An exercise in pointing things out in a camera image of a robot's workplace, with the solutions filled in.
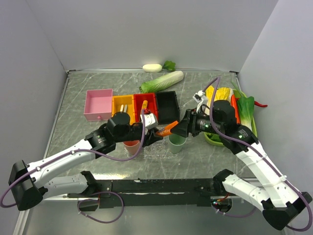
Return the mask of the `mint green plastic cup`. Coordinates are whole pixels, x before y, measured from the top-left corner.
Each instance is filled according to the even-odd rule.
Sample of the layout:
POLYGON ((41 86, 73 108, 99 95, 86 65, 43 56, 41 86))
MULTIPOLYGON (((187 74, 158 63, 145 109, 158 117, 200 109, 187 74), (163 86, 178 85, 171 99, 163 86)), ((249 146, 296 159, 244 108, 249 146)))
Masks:
POLYGON ((169 136, 169 149, 172 153, 179 153, 183 147, 183 145, 186 142, 186 138, 176 135, 176 134, 171 134, 169 136))

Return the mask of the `orange toothpaste tube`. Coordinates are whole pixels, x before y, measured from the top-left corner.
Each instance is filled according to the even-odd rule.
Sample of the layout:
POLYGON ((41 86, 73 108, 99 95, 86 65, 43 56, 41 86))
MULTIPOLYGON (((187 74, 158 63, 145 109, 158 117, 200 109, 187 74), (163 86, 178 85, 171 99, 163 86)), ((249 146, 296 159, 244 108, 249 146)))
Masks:
POLYGON ((179 122, 178 121, 174 121, 170 124, 168 124, 167 126, 165 126, 163 129, 157 131, 157 135, 161 136, 161 137, 165 137, 168 135, 171 135, 171 129, 174 128, 179 122))

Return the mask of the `clear textured acrylic tray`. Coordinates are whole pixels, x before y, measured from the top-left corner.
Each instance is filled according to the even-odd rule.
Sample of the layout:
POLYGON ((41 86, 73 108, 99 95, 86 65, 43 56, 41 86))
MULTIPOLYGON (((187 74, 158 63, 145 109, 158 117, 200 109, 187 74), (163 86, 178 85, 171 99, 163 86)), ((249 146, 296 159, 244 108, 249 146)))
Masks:
POLYGON ((175 154, 169 149, 168 139, 162 139, 143 149, 143 159, 158 160, 158 159, 172 159, 175 154))

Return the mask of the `pink plastic cup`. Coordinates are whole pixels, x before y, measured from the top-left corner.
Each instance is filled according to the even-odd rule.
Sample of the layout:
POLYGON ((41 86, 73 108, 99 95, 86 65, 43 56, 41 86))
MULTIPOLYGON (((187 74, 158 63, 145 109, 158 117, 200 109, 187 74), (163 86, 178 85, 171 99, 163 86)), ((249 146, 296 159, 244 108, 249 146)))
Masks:
POLYGON ((123 142, 125 149, 129 154, 134 155, 140 147, 140 141, 125 141, 123 142))

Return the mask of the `yellow toothpaste tube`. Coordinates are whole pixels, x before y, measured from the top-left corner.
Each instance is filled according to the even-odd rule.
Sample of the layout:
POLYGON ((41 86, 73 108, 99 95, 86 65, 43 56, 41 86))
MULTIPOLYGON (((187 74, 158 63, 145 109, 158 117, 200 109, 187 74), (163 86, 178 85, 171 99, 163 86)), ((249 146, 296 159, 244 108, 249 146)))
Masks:
POLYGON ((148 107, 148 101, 147 101, 147 100, 144 100, 144 101, 142 102, 141 109, 142 109, 142 110, 146 110, 147 107, 148 107))

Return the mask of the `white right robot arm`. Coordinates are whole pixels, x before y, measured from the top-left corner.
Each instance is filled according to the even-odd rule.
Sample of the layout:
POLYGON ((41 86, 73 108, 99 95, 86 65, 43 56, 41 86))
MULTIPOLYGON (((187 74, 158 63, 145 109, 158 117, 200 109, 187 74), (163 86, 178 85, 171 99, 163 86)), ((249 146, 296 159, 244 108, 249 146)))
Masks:
POLYGON ((238 157, 258 179, 260 188, 239 178, 230 170, 222 170, 213 178, 219 195, 236 194, 262 212, 275 229, 282 230, 313 200, 307 192, 296 189, 274 166, 252 131, 235 118, 235 110, 226 100, 210 107, 210 114, 187 110, 171 133, 188 137, 200 132, 216 133, 223 145, 238 157))

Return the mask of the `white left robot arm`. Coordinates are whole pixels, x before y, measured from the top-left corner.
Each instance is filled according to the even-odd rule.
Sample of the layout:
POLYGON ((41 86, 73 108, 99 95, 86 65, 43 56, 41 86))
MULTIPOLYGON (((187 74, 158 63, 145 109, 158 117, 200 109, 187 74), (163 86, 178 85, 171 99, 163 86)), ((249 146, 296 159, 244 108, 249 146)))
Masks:
POLYGON ((141 122, 131 124, 127 113, 117 112, 107 123, 60 153, 29 164, 16 162, 9 177, 14 205, 25 211, 43 199, 61 194, 93 196, 99 188, 91 172, 66 177, 61 173, 99 157, 110 159, 108 154, 115 150, 118 142, 139 141, 140 147, 146 147, 163 139, 156 135, 158 121, 154 114, 141 114, 140 118, 141 122))

